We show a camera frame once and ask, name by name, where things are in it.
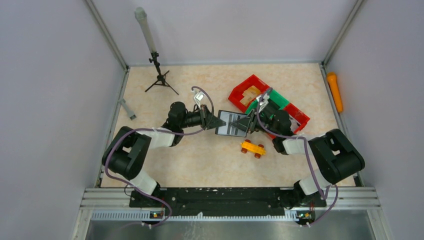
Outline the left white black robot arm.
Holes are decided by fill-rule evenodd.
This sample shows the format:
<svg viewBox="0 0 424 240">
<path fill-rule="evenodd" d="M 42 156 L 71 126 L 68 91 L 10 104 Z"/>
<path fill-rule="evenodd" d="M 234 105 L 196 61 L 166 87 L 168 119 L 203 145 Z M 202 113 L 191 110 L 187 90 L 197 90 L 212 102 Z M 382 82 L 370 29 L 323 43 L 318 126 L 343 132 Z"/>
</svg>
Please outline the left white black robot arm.
<svg viewBox="0 0 424 240">
<path fill-rule="evenodd" d="M 129 184 L 141 190 L 141 200 L 149 207 L 160 202 L 160 193 L 156 189 L 159 183 L 143 170 L 148 150 L 174 147 L 183 138 L 184 129 L 200 126 L 210 130 L 226 125 L 208 109 L 207 105 L 195 106 L 188 111 L 183 102 L 170 105 L 168 117 L 159 128 L 147 128 L 134 131 L 123 126 L 106 149 L 102 157 L 105 169 L 121 175 Z"/>
</svg>

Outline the black leather card holder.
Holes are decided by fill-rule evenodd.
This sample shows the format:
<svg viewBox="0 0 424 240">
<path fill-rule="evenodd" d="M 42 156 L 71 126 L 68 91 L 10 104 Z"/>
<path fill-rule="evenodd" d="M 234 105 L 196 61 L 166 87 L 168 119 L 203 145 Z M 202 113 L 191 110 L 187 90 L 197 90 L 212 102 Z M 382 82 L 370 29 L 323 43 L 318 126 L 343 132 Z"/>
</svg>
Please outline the black leather card holder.
<svg viewBox="0 0 424 240">
<path fill-rule="evenodd" d="M 231 112 L 226 110 L 218 111 L 218 118 L 225 122 L 224 126 L 217 127 L 215 129 L 215 134 L 219 136 L 228 136 L 228 137 L 242 137 L 247 136 L 247 132 L 243 131 L 235 126 L 232 123 L 245 118 L 247 115 L 243 113 Z"/>
</svg>

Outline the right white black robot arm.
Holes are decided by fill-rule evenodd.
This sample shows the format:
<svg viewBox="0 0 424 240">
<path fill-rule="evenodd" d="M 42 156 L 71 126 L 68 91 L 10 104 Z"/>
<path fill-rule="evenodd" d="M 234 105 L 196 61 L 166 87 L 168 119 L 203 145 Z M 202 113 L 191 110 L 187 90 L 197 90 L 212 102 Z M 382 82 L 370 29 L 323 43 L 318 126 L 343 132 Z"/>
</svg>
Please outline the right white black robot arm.
<svg viewBox="0 0 424 240">
<path fill-rule="evenodd" d="M 331 186 L 365 168 L 364 158 L 340 129 L 312 138 L 295 135 L 285 110 L 277 110 L 273 115 L 265 110 L 252 110 L 231 126 L 246 133 L 261 131 L 273 135 L 273 147 L 282 155 L 305 155 L 310 175 L 297 181 L 283 198 L 286 208 L 307 206 L 316 195 L 326 199 Z"/>
</svg>

